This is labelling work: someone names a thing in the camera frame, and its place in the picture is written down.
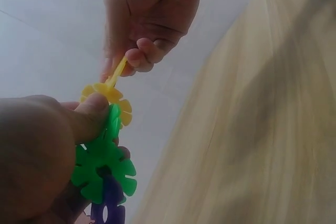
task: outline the white floor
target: white floor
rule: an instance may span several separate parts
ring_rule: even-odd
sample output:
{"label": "white floor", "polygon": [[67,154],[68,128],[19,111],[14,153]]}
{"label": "white floor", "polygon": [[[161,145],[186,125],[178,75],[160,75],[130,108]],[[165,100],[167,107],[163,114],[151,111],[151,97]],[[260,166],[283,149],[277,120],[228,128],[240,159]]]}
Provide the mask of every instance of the white floor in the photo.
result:
{"label": "white floor", "polygon": [[[118,88],[133,106],[121,143],[132,153],[136,211],[169,139],[193,77],[249,0],[201,0],[190,33],[152,72],[122,78]],[[98,80],[102,57],[102,0],[0,0],[0,97],[46,94],[78,100]]]}

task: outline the wooden surface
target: wooden surface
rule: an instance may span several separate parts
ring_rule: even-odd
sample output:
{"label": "wooden surface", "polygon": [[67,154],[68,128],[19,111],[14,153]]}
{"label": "wooden surface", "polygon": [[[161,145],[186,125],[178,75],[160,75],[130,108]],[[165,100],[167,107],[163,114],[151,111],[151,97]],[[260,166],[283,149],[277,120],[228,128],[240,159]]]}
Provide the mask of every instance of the wooden surface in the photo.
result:
{"label": "wooden surface", "polygon": [[186,101],[134,224],[336,223],[336,0],[253,0]]}

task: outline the interlocking plastic toy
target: interlocking plastic toy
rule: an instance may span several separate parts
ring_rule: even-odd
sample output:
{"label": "interlocking plastic toy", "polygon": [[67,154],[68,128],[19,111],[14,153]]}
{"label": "interlocking plastic toy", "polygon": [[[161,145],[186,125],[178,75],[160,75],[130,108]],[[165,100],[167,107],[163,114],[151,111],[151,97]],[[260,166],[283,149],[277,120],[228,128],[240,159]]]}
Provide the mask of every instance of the interlocking plastic toy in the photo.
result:
{"label": "interlocking plastic toy", "polygon": [[[132,108],[129,101],[122,100],[122,93],[114,87],[125,64],[126,58],[124,57],[112,77],[105,83],[86,86],[80,98],[80,101],[83,102],[91,93],[99,92],[105,95],[110,103],[109,117],[100,135],[85,145],[76,146],[76,165],[71,177],[72,183],[81,187],[81,194],[92,200],[94,209],[99,209],[99,211],[105,206],[108,209],[115,209],[118,204],[125,202],[126,198],[123,193],[132,196],[137,186],[137,181],[129,178],[136,175],[133,163],[124,158],[123,152],[113,142],[119,135],[119,129],[123,125],[129,125],[132,120]],[[119,183],[122,188],[121,196],[117,190],[112,190],[109,187],[109,185],[116,183]],[[112,216],[116,212],[120,214],[121,208],[118,211],[109,210],[108,220],[118,219],[118,224],[123,223],[124,217],[120,219]]]}

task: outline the finger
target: finger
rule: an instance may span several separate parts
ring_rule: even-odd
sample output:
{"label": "finger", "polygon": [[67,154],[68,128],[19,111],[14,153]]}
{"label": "finger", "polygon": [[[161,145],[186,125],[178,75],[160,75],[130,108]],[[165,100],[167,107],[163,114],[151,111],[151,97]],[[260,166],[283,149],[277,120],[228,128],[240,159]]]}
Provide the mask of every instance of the finger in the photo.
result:
{"label": "finger", "polygon": [[123,154],[124,154],[124,156],[123,156],[122,159],[131,158],[131,153],[130,153],[130,151],[129,151],[126,147],[124,147],[124,146],[119,146],[118,148],[119,148],[119,149],[123,152]]}
{"label": "finger", "polygon": [[60,104],[68,110],[75,110],[78,107],[79,102],[61,102]]}
{"label": "finger", "polygon": [[94,93],[74,111],[66,113],[77,145],[99,135],[109,113],[109,103],[103,95]]}
{"label": "finger", "polygon": [[102,76],[111,75],[127,49],[131,13],[128,0],[105,0],[106,33],[104,54],[108,59]]}
{"label": "finger", "polygon": [[64,199],[69,206],[73,218],[76,220],[84,209],[90,204],[88,199],[85,199],[80,193],[81,188],[74,186],[69,182],[68,186],[64,190],[61,198]]}
{"label": "finger", "polygon": [[116,139],[113,140],[113,142],[116,144],[116,146],[119,145],[119,138],[117,137]]}
{"label": "finger", "polygon": [[166,55],[166,52],[157,47],[150,39],[141,38],[136,43],[148,62],[159,63]]}
{"label": "finger", "polygon": [[128,63],[138,72],[149,72],[154,66],[138,48],[128,50],[125,56],[127,57]]}

